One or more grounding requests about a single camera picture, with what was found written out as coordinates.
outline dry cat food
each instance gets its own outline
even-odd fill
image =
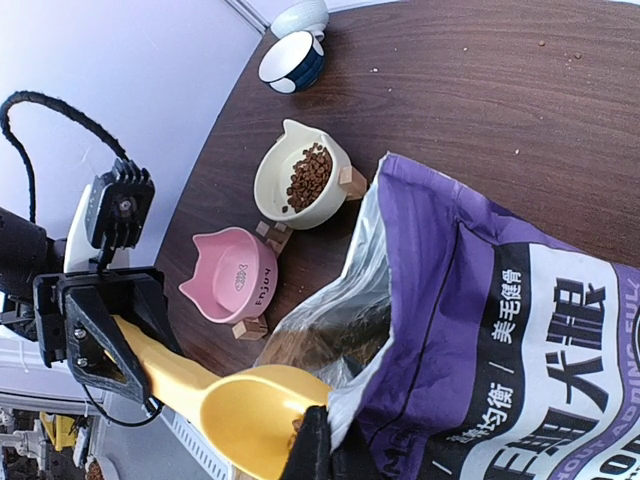
[[[287,203],[295,210],[301,212],[320,196],[327,186],[333,159],[326,147],[318,143],[302,152],[304,159],[293,166],[294,174],[291,175],[291,186],[287,188]],[[288,206],[282,207],[282,213],[287,213]]]
[[[289,438],[289,450],[293,448],[293,444],[296,443],[296,438],[298,437],[298,432],[302,427],[302,421],[304,420],[304,415],[300,415],[296,418],[291,424],[293,425],[293,435]]]
[[[87,480],[104,480],[102,476],[102,470],[100,465],[95,460],[89,465],[89,471],[87,472]]]

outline food crumb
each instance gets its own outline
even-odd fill
[[[87,480],[104,480],[104,477],[102,476],[102,470],[100,469],[100,465],[98,465],[98,462],[96,462],[95,460],[91,462],[91,465],[89,465],[89,471],[87,472],[86,479]]]
[[[293,435],[289,437],[289,450],[293,448],[293,444],[296,443],[296,438],[298,436],[298,432],[300,432],[300,428],[302,427],[302,421],[304,419],[304,415],[299,416],[291,424],[293,425]]]

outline pet food bag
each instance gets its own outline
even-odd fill
[[[346,331],[390,298],[388,338],[329,403],[332,446],[358,421],[385,478],[632,479],[639,291],[638,270],[388,154],[341,277],[279,330]]]

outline dark wood table surface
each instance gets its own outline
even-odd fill
[[[285,118],[327,131],[368,178],[386,151],[401,153],[561,240],[640,265],[640,7],[419,0],[335,14],[322,78],[292,96],[257,78],[274,42],[265,37],[229,98],[157,262],[181,344],[212,371],[251,365],[264,340],[236,341],[178,293],[197,257],[191,237],[255,228],[253,178]],[[271,328],[339,274],[358,203],[294,233]]]

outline cat-shaped bowl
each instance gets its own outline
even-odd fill
[[[273,299],[278,263],[269,247],[242,228],[195,235],[193,278],[180,285],[208,320],[238,323],[257,318]]]

